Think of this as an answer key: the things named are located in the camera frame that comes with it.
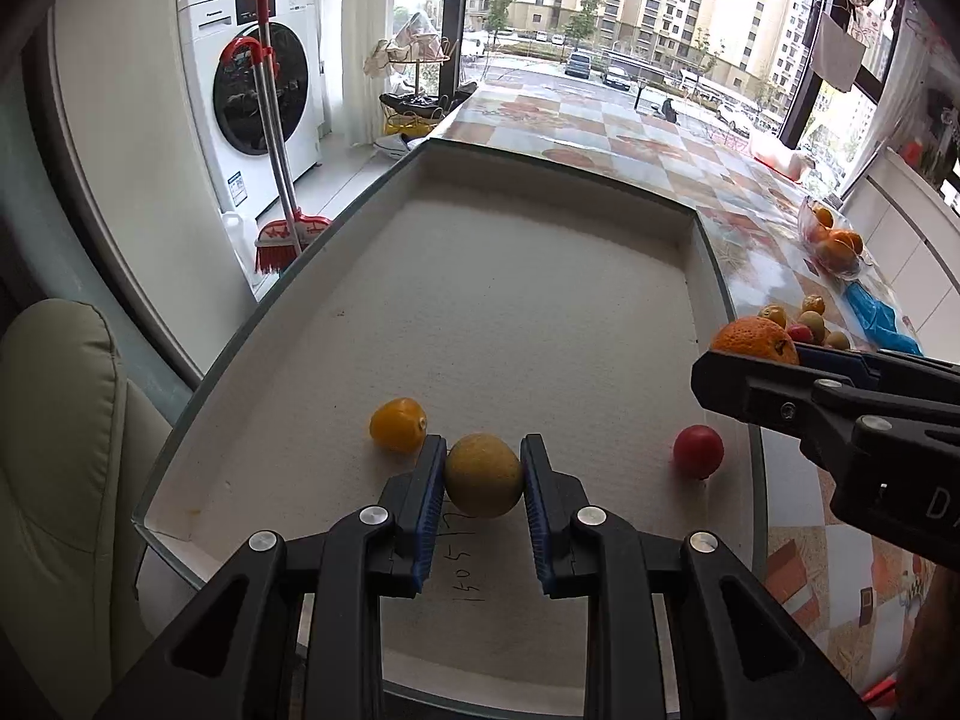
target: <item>shallow tray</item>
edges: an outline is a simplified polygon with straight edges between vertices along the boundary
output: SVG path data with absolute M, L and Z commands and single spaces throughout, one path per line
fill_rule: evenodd
M 255 531 L 326 530 L 410 466 L 367 433 L 378 405 L 409 395 L 450 445 L 485 431 L 518 449 L 541 433 L 554 469 L 580 477 L 593 504 L 664 536 L 709 528 L 757 567 L 760 443 L 705 413 L 689 387 L 690 365 L 732 316 L 693 210 L 553 163 L 428 141 L 331 225 L 229 343 L 136 521 L 196 586 Z M 668 463 L 695 423 L 726 445 L 707 483 L 679 480 Z M 443 513 L 424 594 L 383 601 L 384 679 L 455 706 L 580 714 L 587 604 L 542 594 L 522 505 L 496 520 L 448 502 Z

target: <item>silver rivet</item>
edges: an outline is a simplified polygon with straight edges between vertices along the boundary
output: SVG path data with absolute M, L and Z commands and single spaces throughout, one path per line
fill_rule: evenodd
M 707 531 L 697 531 L 690 536 L 690 546 L 697 552 L 709 553 L 717 548 L 717 537 Z
M 882 416 L 875 416 L 871 413 L 866 413 L 861 416 L 859 422 L 865 428 L 870 428 L 871 430 L 892 430 L 894 428 L 894 426 L 882 418 Z
M 577 519 L 584 525 L 603 525 L 607 520 L 607 513 L 598 506 L 584 506 L 577 512 Z
M 387 509 L 382 506 L 368 506 L 360 512 L 360 521 L 364 525 L 379 525 L 386 522 L 387 517 L 390 517 L 390 514 L 387 514 Z
M 253 552 L 266 552 L 277 546 L 277 534 L 270 531 L 257 531 L 247 543 Z

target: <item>washing machine door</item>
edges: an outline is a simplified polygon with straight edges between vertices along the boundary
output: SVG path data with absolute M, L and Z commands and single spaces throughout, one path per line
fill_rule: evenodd
M 256 37 L 257 27 L 250 26 L 240 34 Z M 286 141 L 304 115 L 309 96 L 306 53 L 294 31 L 282 23 L 270 22 L 270 41 L 280 65 L 277 103 Z M 237 151 L 253 156 L 267 153 L 249 49 L 239 50 L 232 62 L 221 63 L 217 68 L 213 76 L 213 112 L 220 132 Z

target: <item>table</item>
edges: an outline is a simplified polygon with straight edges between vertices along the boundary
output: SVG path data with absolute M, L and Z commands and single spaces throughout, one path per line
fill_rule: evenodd
M 431 137 L 579 167 L 688 205 L 702 218 L 738 316 L 779 303 L 795 317 L 803 296 L 819 293 L 827 331 L 872 349 L 841 296 L 844 284 L 800 244 L 803 188 L 630 104 L 628 95 L 623 105 L 609 103 L 563 79 L 488 81 Z M 866 266 L 860 280 L 894 307 L 899 331 L 913 335 L 880 271 Z M 767 589 L 855 688 L 870 688 L 904 654 L 932 564 L 834 517 L 833 480 L 800 454 L 799 442 L 764 430 L 763 450 Z

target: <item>red ball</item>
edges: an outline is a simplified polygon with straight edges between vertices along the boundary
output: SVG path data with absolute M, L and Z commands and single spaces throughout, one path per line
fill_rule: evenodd
M 805 324 L 791 324 L 786 334 L 793 338 L 793 343 L 813 343 L 813 331 Z
M 723 440 L 712 427 L 690 425 L 673 442 L 673 464 L 683 476 L 706 479 L 723 460 Z

